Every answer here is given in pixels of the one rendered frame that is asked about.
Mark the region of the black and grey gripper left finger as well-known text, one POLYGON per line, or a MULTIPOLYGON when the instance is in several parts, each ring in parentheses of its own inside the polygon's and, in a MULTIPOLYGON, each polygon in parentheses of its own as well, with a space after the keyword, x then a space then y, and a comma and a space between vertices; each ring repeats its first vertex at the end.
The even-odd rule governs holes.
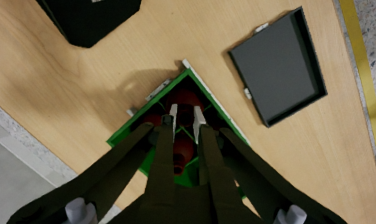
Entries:
POLYGON ((170 114, 162 115, 161 126, 141 124, 76 178, 18 209, 6 224, 99 224, 154 145, 135 224, 175 224, 176 115, 177 104, 172 104, 170 114))

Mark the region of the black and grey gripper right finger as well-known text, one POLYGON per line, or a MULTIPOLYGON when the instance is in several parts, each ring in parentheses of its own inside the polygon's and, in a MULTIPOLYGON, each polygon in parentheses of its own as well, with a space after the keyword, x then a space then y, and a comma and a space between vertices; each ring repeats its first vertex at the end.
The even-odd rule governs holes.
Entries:
POLYGON ((213 224, 254 224, 235 181, 267 224, 348 224, 294 187, 230 129, 213 130, 199 106, 194 117, 200 185, 208 184, 213 224))

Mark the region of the green bottle crate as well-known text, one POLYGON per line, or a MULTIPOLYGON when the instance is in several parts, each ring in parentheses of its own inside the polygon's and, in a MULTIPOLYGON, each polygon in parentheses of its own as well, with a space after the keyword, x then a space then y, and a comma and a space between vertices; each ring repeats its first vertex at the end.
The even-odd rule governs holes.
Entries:
MULTIPOLYGON (((175 85, 177 85, 178 83, 181 83, 181 82, 187 82, 187 83, 191 83, 192 85, 194 85, 198 89, 198 91, 200 92, 200 94, 202 95, 202 97, 204 99, 204 104, 205 104, 204 111, 207 110, 208 108, 211 108, 216 113, 218 118, 221 120, 221 122, 222 122, 222 124, 225 128, 228 128, 231 131, 233 131, 249 147, 251 147, 248 144, 248 142, 245 140, 245 138, 241 135, 241 133, 238 131, 238 129, 231 122, 231 120, 227 117, 227 115, 224 113, 224 111, 220 108, 220 106, 217 104, 217 102, 213 99, 213 97, 210 95, 210 93, 202 85, 202 83, 199 81, 199 79, 191 71, 191 69, 187 69, 187 71, 184 70, 184 72, 178 78, 176 77, 176 79, 173 82, 171 82, 170 85, 168 84, 168 86, 165 89, 163 89, 162 92, 160 91, 160 93, 156 97, 154 97, 154 99, 152 98, 152 100, 148 104, 146 104, 146 106, 144 105, 145 107, 143 107, 128 122, 126 122, 126 125, 125 125, 125 128, 124 128, 124 133, 123 133, 123 139, 138 127, 138 124, 139 124, 141 117, 147 112, 147 110, 152 105, 159 103, 165 110, 165 102, 166 102, 166 98, 167 98, 168 94, 170 93, 171 89, 175 85), (195 81, 191 77, 193 77, 193 79, 195 81), (201 87, 201 89, 203 91, 199 87, 201 87), (217 107, 217 109, 219 111, 215 107, 217 107), (225 119, 223 117, 225 117, 225 119), (233 127, 233 129, 231 127, 233 127)), ((193 153, 193 157, 190 160, 190 162, 188 162, 185 165, 184 173, 181 176, 174 176, 174 183, 182 184, 182 185, 189 186, 189 187, 198 186, 198 185, 200 185, 199 158, 198 158, 198 152, 197 152, 198 144, 196 144, 195 138, 194 138, 193 133, 192 133, 192 127, 191 126, 190 127, 181 127, 178 124, 176 124, 175 134, 177 132, 179 132, 181 129, 183 129, 192 138, 194 153, 193 153)), ((145 161, 142 163, 142 165, 138 169, 146 177, 148 176, 150 165, 151 165, 151 163, 153 163, 155 149, 156 149, 156 145, 154 145, 154 148, 152 149, 152 151, 149 153, 149 155, 147 156, 145 161)))

